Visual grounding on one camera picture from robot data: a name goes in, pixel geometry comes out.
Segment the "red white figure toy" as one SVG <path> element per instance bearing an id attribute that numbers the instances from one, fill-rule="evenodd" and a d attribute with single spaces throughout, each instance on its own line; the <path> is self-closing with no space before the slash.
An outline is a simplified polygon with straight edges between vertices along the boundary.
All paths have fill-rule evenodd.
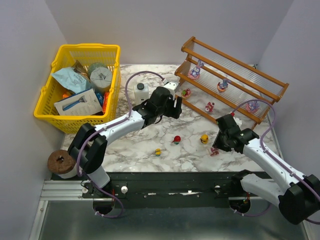
<path id="1" fill-rule="evenodd" d="M 210 155 L 211 157 L 216 156 L 216 155 L 218 155 L 218 154 L 219 154 L 219 149 L 218 149 L 218 148 L 211 147 L 211 148 L 209 149 L 209 155 Z"/>

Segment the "red cap toy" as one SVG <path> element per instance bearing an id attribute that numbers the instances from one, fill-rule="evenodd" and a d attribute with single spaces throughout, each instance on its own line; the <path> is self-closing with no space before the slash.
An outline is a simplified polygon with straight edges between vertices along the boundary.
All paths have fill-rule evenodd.
<path id="1" fill-rule="evenodd" d="M 176 135 L 173 140 L 172 140 L 172 143 L 175 144 L 175 145 L 178 145 L 181 141 L 181 137 L 179 135 Z"/>

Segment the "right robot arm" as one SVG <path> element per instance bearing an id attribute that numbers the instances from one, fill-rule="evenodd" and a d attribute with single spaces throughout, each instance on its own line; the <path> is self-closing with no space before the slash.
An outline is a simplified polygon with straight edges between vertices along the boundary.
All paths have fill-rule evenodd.
<path id="1" fill-rule="evenodd" d="M 282 216 L 297 225 L 320 210 L 320 181 L 313 174 L 306 176 L 271 151 L 250 128 L 241 130 L 233 115 L 216 120 L 219 128 L 213 147 L 235 151 L 257 163 L 273 181 L 242 170 L 231 182 L 234 194 L 249 192 L 278 207 Z"/>

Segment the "purple bunny pink donut toy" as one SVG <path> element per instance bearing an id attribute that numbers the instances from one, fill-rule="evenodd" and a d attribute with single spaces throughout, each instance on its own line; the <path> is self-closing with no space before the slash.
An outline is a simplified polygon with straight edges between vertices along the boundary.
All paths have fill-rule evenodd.
<path id="1" fill-rule="evenodd" d="M 256 113 L 257 111 L 260 110 L 260 104 L 259 104 L 259 102 L 257 100 L 250 101 L 250 102 L 245 104 L 245 110 L 248 113 L 254 114 L 254 113 Z"/>

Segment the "pink figure toy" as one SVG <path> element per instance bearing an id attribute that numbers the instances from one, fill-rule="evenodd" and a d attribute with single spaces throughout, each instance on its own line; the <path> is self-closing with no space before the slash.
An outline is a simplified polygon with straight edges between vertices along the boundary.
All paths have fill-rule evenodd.
<path id="1" fill-rule="evenodd" d="M 206 113 L 212 113 L 214 107 L 215 107 L 215 103 L 214 103 L 214 102 L 208 102 L 208 103 L 205 105 L 205 112 L 206 112 Z"/>

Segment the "yellow duck toy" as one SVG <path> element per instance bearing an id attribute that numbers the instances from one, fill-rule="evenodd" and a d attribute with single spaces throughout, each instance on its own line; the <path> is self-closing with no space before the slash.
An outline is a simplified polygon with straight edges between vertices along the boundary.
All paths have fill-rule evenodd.
<path id="1" fill-rule="evenodd" d="M 207 134 L 203 134 L 201 137 L 200 137 L 200 142 L 204 145 L 206 145 L 209 141 L 209 137 Z"/>

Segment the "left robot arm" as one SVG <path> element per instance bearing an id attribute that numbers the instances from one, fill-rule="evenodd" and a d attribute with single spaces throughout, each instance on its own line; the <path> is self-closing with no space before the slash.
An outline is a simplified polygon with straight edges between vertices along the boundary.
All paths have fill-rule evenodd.
<path id="1" fill-rule="evenodd" d="M 107 147 L 129 133 L 142 130 L 162 117 L 178 119 L 182 113 L 182 97 L 158 86 L 151 97 L 110 122 L 92 126 L 83 124 L 67 152 L 76 161 L 77 173 L 85 175 L 99 189 L 105 188 L 110 177 L 102 167 Z"/>

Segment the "purple bunny orange cup toy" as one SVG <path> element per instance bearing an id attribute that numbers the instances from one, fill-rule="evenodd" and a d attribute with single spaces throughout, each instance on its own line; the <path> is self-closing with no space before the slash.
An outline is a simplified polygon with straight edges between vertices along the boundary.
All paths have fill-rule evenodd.
<path id="1" fill-rule="evenodd" d="M 227 90 L 229 84 L 231 83 L 231 81 L 227 78 L 224 78 L 222 81 L 220 81 L 218 84 L 217 84 L 217 90 L 220 92 L 220 93 L 223 93 Z"/>

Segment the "small yellow blue toy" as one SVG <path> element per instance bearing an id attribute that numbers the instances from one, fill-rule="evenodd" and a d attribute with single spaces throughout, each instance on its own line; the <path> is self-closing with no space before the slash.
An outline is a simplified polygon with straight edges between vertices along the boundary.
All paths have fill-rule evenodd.
<path id="1" fill-rule="evenodd" d="M 155 150 L 155 155 L 156 156 L 160 156 L 161 155 L 161 153 L 162 153 L 162 150 L 160 149 L 160 148 L 157 148 L 156 150 Z"/>

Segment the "purple bunny pink base toy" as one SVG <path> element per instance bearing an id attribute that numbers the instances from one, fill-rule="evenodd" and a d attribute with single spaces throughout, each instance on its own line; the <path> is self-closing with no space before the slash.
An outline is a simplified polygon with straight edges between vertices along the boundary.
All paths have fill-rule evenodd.
<path id="1" fill-rule="evenodd" d="M 201 60 L 197 61 L 197 64 L 194 68 L 192 68 L 188 72 L 188 77 L 192 80 L 197 80 L 200 77 L 201 68 L 204 66 L 203 62 Z"/>

